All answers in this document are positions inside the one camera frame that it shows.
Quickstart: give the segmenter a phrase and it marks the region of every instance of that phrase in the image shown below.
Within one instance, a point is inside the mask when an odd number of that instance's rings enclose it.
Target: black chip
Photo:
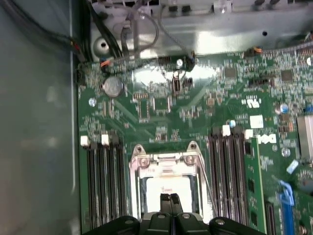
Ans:
[[[283,70],[281,71],[282,81],[283,82],[292,82],[293,74],[291,70]]]
[[[289,121],[290,115],[289,114],[281,114],[279,119],[283,122]]]
[[[279,133],[284,133],[284,127],[283,126],[279,126],[278,127],[278,131],[279,131]]]
[[[249,142],[245,142],[245,153],[251,155],[251,144]]]
[[[248,189],[254,193],[254,182],[251,179],[248,179]]]
[[[251,222],[257,227],[258,226],[258,216],[256,213],[251,211]]]
[[[235,68],[225,68],[225,77],[232,78],[236,77],[236,69]]]

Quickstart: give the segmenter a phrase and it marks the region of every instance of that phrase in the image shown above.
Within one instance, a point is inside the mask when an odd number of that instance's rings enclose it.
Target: green circuit board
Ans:
[[[311,234],[313,197],[301,192],[299,185],[313,180],[313,169],[308,156],[301,155],[297,117],[306,115],[304,109],[313,101],[312,56],[311,50],[253,57],[243,52],[199,55],[191,69],[184,56],[162,57],[113,63],[105,73],[98,63],[81,65],[82,232],[131,214],[129,162],[135,146],[142,145],[147,153],[168,153],[184,151],[195,141],[205,160],[218,215],[266,234],[286,234],[288,222],[279,201],[278,180],[282,180],[297,190],[292,206],[295,234],[300,227]],[[233,141],[228,130],[238,138],[231,143],[242,147],[221,154],[213,146],[226,149],[227,141]],[[106,154],[106,160],[99,159],[106,151],[99,148],[103,135],[120,145],[112,156]],[[233,163],[228,156],[234,156]],[[288,173],[294,161],[297,166]],[[244,169],[239,171],[236,164]],[[225,210],[220,198],[226,195],[240,202]]]

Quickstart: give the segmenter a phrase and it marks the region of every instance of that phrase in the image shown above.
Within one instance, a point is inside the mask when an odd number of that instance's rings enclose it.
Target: white label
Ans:
[[[258,129],[263,128],[263,116],[262,115],[256,115],[256,116],[250,116],[250,126],[252,129]]]

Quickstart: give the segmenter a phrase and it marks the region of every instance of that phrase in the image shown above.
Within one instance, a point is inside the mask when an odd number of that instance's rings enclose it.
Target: dimm slot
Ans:
[[[217,213],[214,215],[215,217],[221,216],[221,206],[219,203],[220,200],[220,189],[218,185],[218,170],[217,170],[217,162],[216,162],[216,151],[215,151],[215,142],[216,139],[214,137],[209,137],[209,151],[210,151],[210,166],[211,166],[211,183],[212,183],[212,189],[213,189],[213,200],[215,200],[215,203],[217,205]]]
[[[116,194],[115,194],[115,170],[114,170],[114,148],[112,145],[108,148],[108,178],[109,178],[109,213],[110,219],[116,219]]]
[[[248,225],[247,201],[246,201],[246,174],[244,162],[244,138],[238,134],[234,135],[234,157],[236,159],[236,180],[237,180],[237,198],[240,203],[239,215],[241,220],[239,223]]]
[[[241,220],[241,215],[239,214],[239,201],[238,201],[238,188],[236,179],[236,159],[234,156],[234,144],[233,136],[229,136],[225,140],[225,148],[228,155],[229,167],[228,167],[228,178],[229,178],[229,188],[230,190],[230,203],[232,217],[231,219],[239,222]]]
[[[99,220],[100,225],[106,223],[106,200],[105,200],[105,162],[104,149],[100,147],[97,150],[97,175],[98,175],[98,201],[99,201]]]
[[[224,140],[223,138],[219,138],[217,142],[217,156],[219,159],[219,169],[220,169],[220,185],[222,189],[222,198],[221,201],[223,203],[223,216],[230,218],[230,211],[228,207],[228,195],[227,195],[227,169],[225,165],[225,153],[224,153]]]
[[[95,157],[94,150],[89,149],[87,155],[88,165],[88,188],[89,188],[89,217],[90,229],[97,227],[97,214],[96,214],[96,189],[95,189]]]
[[[125,192],[125,166],[123,147],[116,147],[117,151],[117,172],[118,172],[118,188],[119,188],[119,210],[120,216],[126,215],[126,192]]]

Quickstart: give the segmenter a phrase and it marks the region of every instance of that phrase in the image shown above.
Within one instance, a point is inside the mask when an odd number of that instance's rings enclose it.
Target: blue slot clip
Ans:
[[[294,206],[293,191],[292,191],[290,184],[282,180],[279,180],[278,182],[281,186],[284,187],[284,193],[281,193],[279,195],[280,201],[284,204]]]
[[[278,183],[284,188],[284,191],[279,194],[279,199],[282,203],[282,216],[285,235],[294,235],[294,223],[292,216],[292,206],[294,206],[293,191],[290,184],[278,180]]]

